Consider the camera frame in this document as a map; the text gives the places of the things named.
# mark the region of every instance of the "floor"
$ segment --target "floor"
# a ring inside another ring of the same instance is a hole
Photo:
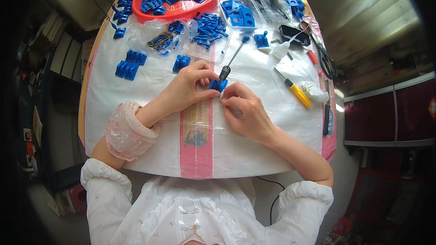
[[[341,98],[336,96],[336,101],[337,104],[343,108],[344,104]],[[336,111],[336,113],[337,149],[335,157],[330,163],[334,172],[334,202],[324,217],[324,221],[320,227],[319,236],[316,242],[317,245],[322,243],[337,220],[344,215],[353,192],[360,161],[358,155],[348,155],[348,151],[343,145],[344,115],[339,111]],[[136,199],[141,191],[142,184],[144,184],[150,175],[129,170],[122,170],[122,172],[132,181],[133,199]],[[280,182],[284,186],[302,180],[296,171],[264,176],[264,178]],[[269,225],[270,206],[276,196],[280,193],[281,187],[277,184],[268,183],[258,178],[253,179],[253,184],[257,193],[256,204],[254,206],[256,217],[263,225]],[[42,185],[35,185],[29,187],[28,192],[35,209],[55,240],[59,244],[89,244],[89,232],[86,216],[57,216],[45,203],[43,190],[44,187]],[[272,220],[275,221],[278,215],[277,203],[275,204],[272,213]]]

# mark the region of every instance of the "white blouse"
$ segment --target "white blouse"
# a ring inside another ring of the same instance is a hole
[[[81,183],[87,191],[91,243],[104,245],[177,245],[193,234],[194,225],[206,245],[315,244],[333,202],[330,187],[294,183],[280,193],[276,223],[265,227],[254,214],[250,178],[156,176],[132,204],[127,176],[91,158],[82,168]]]

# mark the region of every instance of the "left hand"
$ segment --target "left hand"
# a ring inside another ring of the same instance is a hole
[[[182,111],[194,103],[220,96],[217,90],[198,91],[195,87],[197,81],[201,85],[208,85],[212,79],[218,80],[219,77],[204,60],[191,63],[180,70],[156,99],[141,108],[136,113],[136,117],[145,127],[149,127],[160,119]]]

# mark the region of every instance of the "hand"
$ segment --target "hand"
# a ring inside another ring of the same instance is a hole
[[[201,100],[220,96],[213,89],[198,91],[195,84],[209,85],[210,80],[219,79],[210,66],[203,60],[182,68],[171,83],[154,100],[136,113],[136,117],[145,127],[151,127],[162,118],[182,111]]]
[[[261,144],[268,144],[278,127],[271,122],[258,96],[245,85],[234,83],[224,90],[220,101],[224,105],[225,118],[235,131]],[[241,110],[242,118],[235,117],[230,107]]]

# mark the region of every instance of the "red plastic tray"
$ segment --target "red plastic tray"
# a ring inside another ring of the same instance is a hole
[[[145,14],[141,10],[142,0],[133,0],[132,9],[137,17],[139,23],[144,23],[145,21],[153,20],[155,18],[174,20],[174,19],[190,19],[193,18],[197,12],[213,12],[217,8],[217,0],[204,0],[202,3],[197,3],[193,0],[180,0],[175,4],[168,4],[164,2],[162,5],[166,7],[166,12],[164,15],[151,15],[151,10]]]

